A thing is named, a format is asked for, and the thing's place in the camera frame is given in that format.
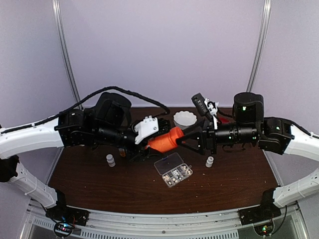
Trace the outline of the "clear plastic pill organizer box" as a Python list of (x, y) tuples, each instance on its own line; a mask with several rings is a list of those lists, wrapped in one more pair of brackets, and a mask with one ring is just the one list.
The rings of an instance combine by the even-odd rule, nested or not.
[(156, 161), (154, 167), (169, 188), (193, 174), (191, 167), (184, 162), (177, 152)]

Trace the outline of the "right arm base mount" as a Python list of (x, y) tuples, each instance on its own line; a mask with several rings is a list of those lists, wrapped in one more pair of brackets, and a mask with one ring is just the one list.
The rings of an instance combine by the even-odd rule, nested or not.
[(241, 225), (254, 224), (279, 217), (282, 213), (280, 209), (263, 209), (259, 206), (241, 209), (238, 211)]

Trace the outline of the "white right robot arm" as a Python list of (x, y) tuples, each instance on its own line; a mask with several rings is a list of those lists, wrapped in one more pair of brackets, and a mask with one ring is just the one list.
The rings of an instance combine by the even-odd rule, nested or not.
[(279, 155), (297, 155), (318, 161), (319, 136), (289, 119), (264, 116), (264, 98), (251, 92), (234, 96), (233, 121), (219, 123), (217, 104), (200, 93), (192, 97), (197, 111), (206, 119), (183, 131), (176, 144), (204, 155), (217, 147), (252, 144)]

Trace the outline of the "small white pill bottle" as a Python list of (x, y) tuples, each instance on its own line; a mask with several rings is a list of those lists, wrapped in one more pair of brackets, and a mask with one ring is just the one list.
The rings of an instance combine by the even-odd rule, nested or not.
[(206, 160), (205, 166), (207, 168), (211, 168), (214, 162), (214, 157), (213, 156), (209, 156)]

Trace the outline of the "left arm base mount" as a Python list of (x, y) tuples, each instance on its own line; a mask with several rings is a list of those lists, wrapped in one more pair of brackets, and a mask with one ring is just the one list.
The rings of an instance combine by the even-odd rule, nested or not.
[(64, 222), (76, 226), (86, 226), (89, 212), (72, 207), (54, 207), (46, 209), (46, 216), (55, 222)]

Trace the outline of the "white orange vitamin bottle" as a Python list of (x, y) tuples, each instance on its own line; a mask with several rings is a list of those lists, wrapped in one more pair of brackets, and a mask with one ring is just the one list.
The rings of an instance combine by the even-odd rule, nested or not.
[(128, 153), (128, 151), (126, 149), (119, 148), (119, 153), (120, 153), (121, 157), (126, 158), (126, 159), (129, 158), (129, 153)]

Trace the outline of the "small white capped bottle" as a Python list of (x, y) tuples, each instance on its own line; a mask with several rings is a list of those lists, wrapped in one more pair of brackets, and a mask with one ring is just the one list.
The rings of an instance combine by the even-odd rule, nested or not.
[(116, 165), (116, 164), (115, 164), (114, 157), (113, 157), (112, 154), (108, 154), (108, 155), (106, 156), (106, 161), (107, 161), (107, 163), (108, 163), (108, 165), (109, 165), (110, 167), (114, 167), (114, 166)]

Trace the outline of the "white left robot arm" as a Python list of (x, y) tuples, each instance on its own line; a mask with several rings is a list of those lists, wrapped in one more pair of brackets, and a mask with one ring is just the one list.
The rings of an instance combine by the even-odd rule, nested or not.
[(157, 116), (132, 122), (129, 91), (101, 92), (95, 106), (78, 109), (72, 106), (47, 119), (0, 130), (0, 180), (15, 184), (37, 200), (61, 221), (72, 211), (65, 195), (30, 174), (20, 162), (20, 153), (43, 148), (109, 145), (124, 149), (131, 160), (148, 155), (148, 140), (168, 133), (170, 122), (164, 118), (169, 109)]

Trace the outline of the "orange cylindrical bottle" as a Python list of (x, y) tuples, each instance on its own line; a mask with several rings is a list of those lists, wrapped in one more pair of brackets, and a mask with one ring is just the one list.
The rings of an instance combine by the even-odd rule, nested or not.
[(184, 136), (179, 127), (172, 128), (168, 133), (148, 141), (148, 147), (160, 153), (165, 153), (178, 147), (176, 140)]

